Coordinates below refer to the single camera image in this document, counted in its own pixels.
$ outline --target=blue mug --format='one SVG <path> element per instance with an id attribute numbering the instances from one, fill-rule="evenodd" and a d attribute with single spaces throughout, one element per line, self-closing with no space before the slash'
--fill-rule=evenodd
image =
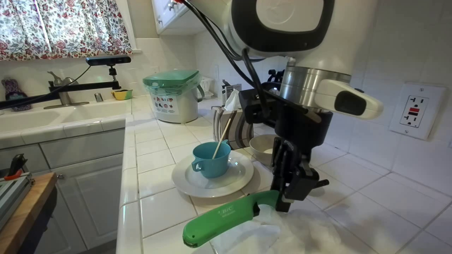
<path id="1" fill-rule="evenodd" d="M 231 147 L 228 145 L 228 140 L 223 140 L 215 159 L 212 159 L 217 145 L 218 142 L 207 142 L 193 149 L 193 156 L 195 156 L 192 162 L 193 171 L 200 171 L 205 178 L 215 178 L 226 173 Z"/>

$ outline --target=kitchen sink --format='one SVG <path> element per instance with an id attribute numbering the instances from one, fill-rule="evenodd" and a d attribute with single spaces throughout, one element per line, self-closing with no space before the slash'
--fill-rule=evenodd
<path id="1" fill-rule="evenodd" d="M 59 123 L 58 111 L 32 111 L 0 116 L 0 132 L 19 131 Z"/>
<path id="2" fill-rule="evenodd" d="M 71 108 L 62 122 L 76 122 L 93 118 L 105 118 L 129 113 L 123 101 L 93 103 Z"/>

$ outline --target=tissue box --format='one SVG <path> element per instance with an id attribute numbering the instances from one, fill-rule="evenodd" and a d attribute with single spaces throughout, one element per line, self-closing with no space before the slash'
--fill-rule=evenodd
<path id="1" fill-rule="evenodd" d="M 231 118 L 231 123 L 224 137 L 224 139 L 229 140 L 231 149 L 250 145 L 250 140 L 254 137 L 253 124 L 248 124 L 245 121 L 245 114 L 242 110 L 226 111 L 223 107 L 213 106 L 212 111 L 213 139 L 215 141 L 220 141 L 227 121 Z"/>
<path id="2" fill-rule="evenodd" d="M 234 91 L 234 89 L 237 91 L 241 91 L 242 84 L 221 85 L 221 100 L 223 102 L 223 104 L 222 104 L 223 106 L 226 104 L 227 99 L 231 95 L 232 91 Z"/>

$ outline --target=white bowl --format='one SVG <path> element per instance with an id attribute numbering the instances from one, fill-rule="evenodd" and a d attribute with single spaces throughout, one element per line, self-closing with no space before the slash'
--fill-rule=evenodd
<path id="1" fill-rule="evenodd" d="M 273 141 L 277 137 L 274 134 L 255 136 L 250 140 L 250 147 L 254 157 L 262 164 L 270 166 L 272 163 Z"/>

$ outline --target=wooden cutting board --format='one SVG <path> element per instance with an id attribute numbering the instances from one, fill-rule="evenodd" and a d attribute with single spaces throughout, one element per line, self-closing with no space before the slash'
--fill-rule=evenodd
<path id="1" fill-rule="evenodd" d="M 15 254 L 56 184 L 55 173 L 34 177 L 35 184 L 0 231 L 0 253 Z"/>

